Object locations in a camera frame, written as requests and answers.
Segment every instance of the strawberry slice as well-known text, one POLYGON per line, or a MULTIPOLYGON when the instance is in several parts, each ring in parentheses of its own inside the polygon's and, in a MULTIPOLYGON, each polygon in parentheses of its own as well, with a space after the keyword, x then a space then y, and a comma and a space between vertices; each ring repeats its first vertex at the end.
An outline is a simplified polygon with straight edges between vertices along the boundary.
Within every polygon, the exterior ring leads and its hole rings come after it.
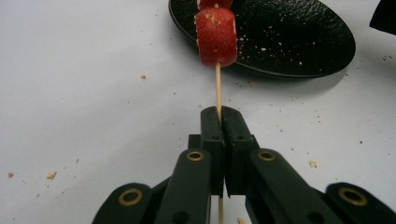
POLYGON ((201 62, 228 66, 236 61, 235 15, 226 8, 209 7, 195 15, 201 62))
POLYGON ((230 9, 233 0, 197 0, 198 9, 204 10, 208 7, 224 7, 230 9))

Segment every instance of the black object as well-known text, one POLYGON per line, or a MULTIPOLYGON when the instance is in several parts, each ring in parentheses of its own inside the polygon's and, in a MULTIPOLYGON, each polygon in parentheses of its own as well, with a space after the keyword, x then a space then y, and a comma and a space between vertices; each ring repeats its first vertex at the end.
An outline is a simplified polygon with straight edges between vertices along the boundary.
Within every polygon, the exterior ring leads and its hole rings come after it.
MULTIPOLYGON (((173 21, 194 46, 196 2, 169 0, 173 21)), ((345 68, 355 55, 347 25, 318 0, 234 0, 231 11, 238 36, 234 64, 260 74, 324 77, 345 68)))
POLYGON ((202 133, 190 135, 171 177, 153 189, 114 190, 93 224, 206 224, 224 176, 229 195, 246 195, 253 224, 396 223, 393 211, 357 186, 309 187, 282 155, 259 147, 237 110, 222 108, 221 127, 217 115, 215 107, 201 112, 202 133))
POLYGON ((396 1, 381 0, 370 21, 370 27, 396 35, 396 1))

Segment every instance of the white surface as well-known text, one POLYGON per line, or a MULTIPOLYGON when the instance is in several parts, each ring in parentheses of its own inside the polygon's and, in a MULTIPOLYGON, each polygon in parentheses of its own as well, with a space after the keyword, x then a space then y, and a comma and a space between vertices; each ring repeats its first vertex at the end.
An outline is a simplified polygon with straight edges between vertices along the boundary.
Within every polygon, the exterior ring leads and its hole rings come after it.
MULTIPOLYGON (((350 66, 310 80, 224 69, 224 104, 311 186, 345 181, 396 210, 396 36, 368 27, 378 0, 324 3, 356 38, 350 66)), ((115 188, 172 174, 215 77, 167 4, 0 1, 1 224, 91 223, 115 188)), ((248 220, 243 198, 225 216, 248 220)))

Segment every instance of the round black plate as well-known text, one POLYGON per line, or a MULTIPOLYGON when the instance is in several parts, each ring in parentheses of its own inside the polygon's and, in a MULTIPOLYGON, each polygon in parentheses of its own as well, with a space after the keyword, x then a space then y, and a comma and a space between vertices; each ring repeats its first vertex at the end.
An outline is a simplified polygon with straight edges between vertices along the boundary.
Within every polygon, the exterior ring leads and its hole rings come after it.
MULTIPOLYGON (((196 0, 169 0, 171 17, 196 45, 196 0)), ((347 25, 318 0, 234 0, 234 64, 273 77, 324 77, 355 55, 347 25)))

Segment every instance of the strawberry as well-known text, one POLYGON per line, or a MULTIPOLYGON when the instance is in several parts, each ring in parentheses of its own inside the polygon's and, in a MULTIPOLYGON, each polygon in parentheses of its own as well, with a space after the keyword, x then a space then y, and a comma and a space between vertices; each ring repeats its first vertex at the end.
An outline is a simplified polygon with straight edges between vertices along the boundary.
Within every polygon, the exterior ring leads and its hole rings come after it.
POLYGON ((203 10, 208 7, 224 7, 230 9, 233 0, 197 0, 198 9, 203 10))
POLYGON ((209 7, 195 15, 201 62, 228 66, 236 61, 235 15, 226 8, 209 7))

